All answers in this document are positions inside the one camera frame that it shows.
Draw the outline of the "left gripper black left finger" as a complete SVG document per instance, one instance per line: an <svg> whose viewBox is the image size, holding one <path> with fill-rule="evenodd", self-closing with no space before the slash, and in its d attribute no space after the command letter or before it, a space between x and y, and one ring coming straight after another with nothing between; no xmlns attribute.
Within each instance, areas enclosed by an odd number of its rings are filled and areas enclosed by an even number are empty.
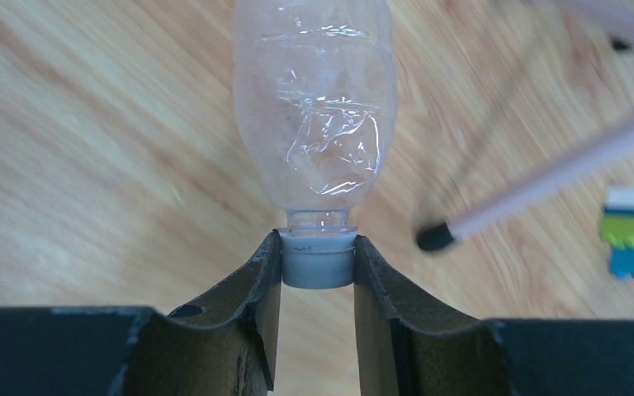
<svg viewBox="0 0 634 396"><path fill-rule="evenodd" d="M264 395L274 387L281 239L208 291L148 306L0 308L0 395Z"/></svg>

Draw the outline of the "clear bottle white cap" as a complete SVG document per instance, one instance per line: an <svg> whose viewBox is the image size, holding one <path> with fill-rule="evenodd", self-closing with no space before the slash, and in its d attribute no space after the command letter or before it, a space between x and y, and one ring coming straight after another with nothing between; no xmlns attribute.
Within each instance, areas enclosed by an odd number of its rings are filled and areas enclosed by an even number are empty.
<svg viewBox="0 0 634 396"><path fill-rule="evenodd" d="M233 58L239 132L286 213L283 282L350 285L348 216L376 184L398 110L388 3L238 1Z"/></svg>

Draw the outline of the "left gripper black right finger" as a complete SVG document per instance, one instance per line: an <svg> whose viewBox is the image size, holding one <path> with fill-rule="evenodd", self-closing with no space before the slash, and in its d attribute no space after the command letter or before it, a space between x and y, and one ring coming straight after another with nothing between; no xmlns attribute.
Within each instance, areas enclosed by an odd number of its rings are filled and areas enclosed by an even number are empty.
<svg viewBox="0 0 634 396"><path fill-rule="evenodd" d="M460 312L355 242L364 395L634 395L634 320Z"/></svg>

